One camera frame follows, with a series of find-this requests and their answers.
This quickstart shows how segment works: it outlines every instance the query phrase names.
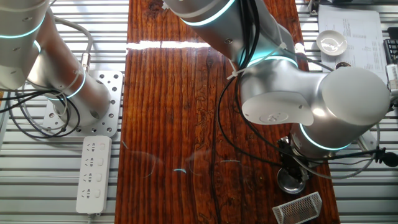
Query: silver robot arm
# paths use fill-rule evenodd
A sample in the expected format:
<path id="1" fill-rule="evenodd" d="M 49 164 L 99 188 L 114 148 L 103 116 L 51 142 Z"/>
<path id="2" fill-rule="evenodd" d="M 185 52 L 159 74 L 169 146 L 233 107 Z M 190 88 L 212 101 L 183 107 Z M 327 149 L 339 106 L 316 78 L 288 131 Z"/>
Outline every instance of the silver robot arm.
<path id="1" fill-rule="evenodd" d="M 165 0 L 171 10 L 204 41 L 234 62 L 244 49 L 237 0 Z M 297 68 L 289 32 L 255 0 L 260 38 L 241 80 L 242 111 L 256 124 L 294 123 L 292 144 L 299 154 L 318 158 L 346 148 L 378 123 L 390 105 L 382 80 L 362 68 L 339 68 L 329 74 Z"/>
<path id="2" fill-rule="evenodd" d="M 76 105 L 80 126 L 91 125 L 108 111 L 110 94 L 88 74 L 89 57 L 84 53 L 80 63 L 62 40 L 49 0 L 0 0 L 0 88 L 15 90 L 28 79 L 39 90 L 58 90 Z M 63 111 L 54 94 L 45 96 Z M 76 126 L 71 113 L 69 125 Z"/>
<path id="3" fill-rule="evenodd" d="M 21 87 L 39 55 L 36 37 L 49 0 L 0 0 L 0 88 Z"/>

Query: perforated metal plate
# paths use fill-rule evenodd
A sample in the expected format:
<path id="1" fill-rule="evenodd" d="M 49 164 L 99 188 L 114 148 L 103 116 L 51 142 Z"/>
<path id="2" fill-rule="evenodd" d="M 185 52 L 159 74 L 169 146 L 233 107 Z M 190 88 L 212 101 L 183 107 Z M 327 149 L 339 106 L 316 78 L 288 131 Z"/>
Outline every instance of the perforated metal plate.
<path id="1" fill-rule="evenodd" d="M 109 90 L 111 95 L 111 103 L 108 112 L 105 116 L 98 120 L 97 123 L 90 126 L 81 126 L 72 132 L 70 136 L 109 136 L 112 137 L 118 130 L 118 114 L 120 109 L 120 100 L 123 86 L 123 74 L 117 71 L 90 71 L 91 77 L 103 83 Z M 47 102 L 45 109 L 43 126 L 55 129 L 61 127 L 65 123 L 54 112 L 53 104 L 50 100 Z M 71 131 L 74 127 L 67 126 L 66 133 Z M 49 134 L 54 134 L 57 131 L 47 131 Z"/>

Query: wood grain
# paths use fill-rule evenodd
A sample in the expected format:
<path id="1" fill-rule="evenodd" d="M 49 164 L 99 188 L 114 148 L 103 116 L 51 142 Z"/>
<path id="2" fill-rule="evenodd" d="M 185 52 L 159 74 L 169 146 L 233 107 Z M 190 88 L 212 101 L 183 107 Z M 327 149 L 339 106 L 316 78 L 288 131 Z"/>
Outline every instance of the wood grain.
<path id="1" fill-rule="evenodd" d="M 295 42 L 303 42 L 294 0 L 266 0 Z M 159 0 L 131 0 L 128 42 L 201 42 Z M 302 70 L 307 63 L 299 62 Z M 211 48 L 130 50 L 127 55 L 115 223 L 217 223 L 211 193 L 211 152 L 216 150 L 215 194 L 222 223 L 277 223 L 272 207 L 318 191 L 322 214 L 311 223 L 339 223 L 331 181 L 312 178 L 298 196 L 283 193 L 277 167 L 234 151 L 215 122 L 218 96 L 231 74 Z M 235 112 L 233 90 L 221 105 L 228 136 L 251 154 L 272 161 L 279 155 L 245 127 Z M 257 126 L 272 142 L 290 125 Z M 329 174 L 322 166 L 318 171 Z"/>

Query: paper sheet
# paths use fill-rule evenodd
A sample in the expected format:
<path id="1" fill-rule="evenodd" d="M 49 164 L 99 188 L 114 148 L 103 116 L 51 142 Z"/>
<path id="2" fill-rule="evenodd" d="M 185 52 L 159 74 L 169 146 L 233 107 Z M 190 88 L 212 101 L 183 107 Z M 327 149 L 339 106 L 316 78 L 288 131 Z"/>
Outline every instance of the paper sheet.
<path id="1" fill-rule="evenodd" d="M 339 62 L 347 62 L 353 67 L 374 72 L 387 83 L 387 62 L 378 12 L 320 6 L 318 26 L 319 32 L 340 32 L 348 43 L 347 50 L 339 56 L 329 56 L 321 52 L 322 63 L 334 68 Z"/>

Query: white power strip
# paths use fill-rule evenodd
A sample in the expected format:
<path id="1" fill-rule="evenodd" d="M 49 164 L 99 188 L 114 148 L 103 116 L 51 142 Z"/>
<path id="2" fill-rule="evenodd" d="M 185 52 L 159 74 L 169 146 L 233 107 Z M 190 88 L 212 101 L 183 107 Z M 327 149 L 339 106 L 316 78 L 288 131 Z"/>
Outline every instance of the white power strip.
<path id="1" fill-rule="evenodd" d="M 78 213 L 101 213 L 106 208 L 112 140 L 107 136 L 86 137 L 81 154 L 76 200 Z"/>

